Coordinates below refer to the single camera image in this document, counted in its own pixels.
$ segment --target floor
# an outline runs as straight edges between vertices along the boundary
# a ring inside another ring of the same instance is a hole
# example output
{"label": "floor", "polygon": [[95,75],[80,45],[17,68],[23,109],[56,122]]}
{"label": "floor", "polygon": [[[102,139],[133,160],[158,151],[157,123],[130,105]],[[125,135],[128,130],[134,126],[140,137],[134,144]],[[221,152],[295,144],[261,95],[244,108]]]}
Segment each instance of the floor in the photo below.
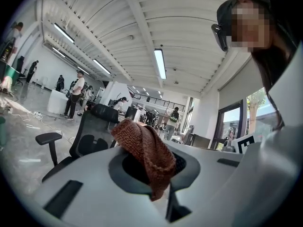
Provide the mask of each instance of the floor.
{"label": "floor", "polygon": [[[70,121],[47,112],[51,92],[35,84],[16,85],[12,88],[12,93],[15,97],[0,93],[0,106],[12,108],[12,112],[0,112],[6,119],[7,135],[7,144],[0,147],[0,164],[10,184],[19,192],[30,196],[39,187],[42,178],[53,168],[48,145],[38,145],[35,137],[46,132],[61,131],[63,139],[56,141],[60,162],[69,156],[81,117],[75,113],[74,120]],[[36,118],[35,112],[40,112],[42,119]],[[167,189],[163,197],[154,202],[163,217],[168,195]]]}

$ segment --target railing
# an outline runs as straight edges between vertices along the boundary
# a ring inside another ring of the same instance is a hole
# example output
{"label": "railing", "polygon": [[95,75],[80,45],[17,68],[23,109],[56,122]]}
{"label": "railing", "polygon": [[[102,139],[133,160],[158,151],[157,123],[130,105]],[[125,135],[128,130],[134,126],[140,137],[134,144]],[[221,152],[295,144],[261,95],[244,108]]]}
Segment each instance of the railing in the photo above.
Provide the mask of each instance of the railing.
{"label": "railing", "polygon": [[181,112],[183,112],[185,110],[185,105],[176,104],[176,103],[173,103],[170,101],[165,101],[165,100],[158,99],[155,97],[134,93],[131,89],[128,89],[128,90],[129,90],[129,93],[131,94],[131,96],[135,99],[139,99],[139,100],[145,101],[147,103],[151,103],[151,104],[160,105],[160,106],[163,106],[163,107],[166,107],[169,109],[174,109],[175,107],[178,107],[179,111],[181,111]]}

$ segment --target window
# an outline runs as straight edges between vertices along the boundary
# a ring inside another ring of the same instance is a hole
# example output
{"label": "window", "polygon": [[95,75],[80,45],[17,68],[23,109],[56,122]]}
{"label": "window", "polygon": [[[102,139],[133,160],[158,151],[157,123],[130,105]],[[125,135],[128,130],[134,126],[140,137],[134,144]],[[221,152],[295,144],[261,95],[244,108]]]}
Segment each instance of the window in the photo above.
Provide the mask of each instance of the window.
{"label": "window", "polygon": [[219,110],[212,149],[221,150],[226,140],[235,140],[244,134],[243,109],[244,102],[241,100]]}
{"label": "window", "polygon": [[245,135],[255,133],[258,141],[265,138],[275,126],[277,117],[264,88],[247,97],[247,120]]}
{"label": "window", "polygon": [[189,127],[189,123],[191,120],[191,116],[193,115],[193,108],[195,105],[195,99],[193,97],[190,98],[189,100],[189,109],[188,112],[186,114],[186,123],[183,125],[183,129],[182,132],[184,133],[185,131],[187,131],[187,128]]}

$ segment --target tree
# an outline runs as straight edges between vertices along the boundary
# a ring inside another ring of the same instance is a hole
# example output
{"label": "tree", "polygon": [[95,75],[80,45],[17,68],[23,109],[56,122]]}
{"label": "tree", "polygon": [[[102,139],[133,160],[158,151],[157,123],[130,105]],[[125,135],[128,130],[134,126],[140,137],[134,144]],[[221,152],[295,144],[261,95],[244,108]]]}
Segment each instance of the tree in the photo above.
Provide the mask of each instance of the tree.
{"label": "tree", "polygon": [[247,97],[247,110],[250,113],[249,134],[255,132],[257,110],[261,105],[264,105],[265,102],[266,102],[266,93],[264,88],[261,88],[257,92]]}

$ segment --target ceiling light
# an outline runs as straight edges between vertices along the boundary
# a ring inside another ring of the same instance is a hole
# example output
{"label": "ceiling light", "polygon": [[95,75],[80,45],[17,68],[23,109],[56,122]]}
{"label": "ceiling light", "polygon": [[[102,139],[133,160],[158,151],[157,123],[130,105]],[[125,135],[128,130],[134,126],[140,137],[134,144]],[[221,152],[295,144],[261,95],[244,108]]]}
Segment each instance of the ceiling light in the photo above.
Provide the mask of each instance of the ceiling light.
{"label": "ceiling light", "polygon": [[93,59],[93,61],[99,66],[101,67],[107,74],[110,74],[110,72],[100,64],[100,62],[98,62],[96,59]]}
{"label": "ceiling light", "polygon": [[88,74],[85,70],[83,70],[81,67],[77,66],[80,70],[84,71],[86,74]]}
{"label": "ceiling light", "polygon": [[165,71],[165,65],[164,65],[163,51],[161,49],[155,49],[154,53],[155,53],[155,57],[156,57],[160,77],[163,80],[165,80],[166,79],[166,71]]}
{"label": "ceiling light", "polygon": [[63,55],[60,51],[58,51],[56,48],[53,47],[53,50],[56,51],[59,55],[65,57],[65,55]]}
{"label": "ceiling light", "polygon": [[70,42],[74,43],[75,41],[70,37],[63,29],[60,28],[59,25],[56,23],[54,24],[54,27],[60,31],[61,34],[63,34]]}

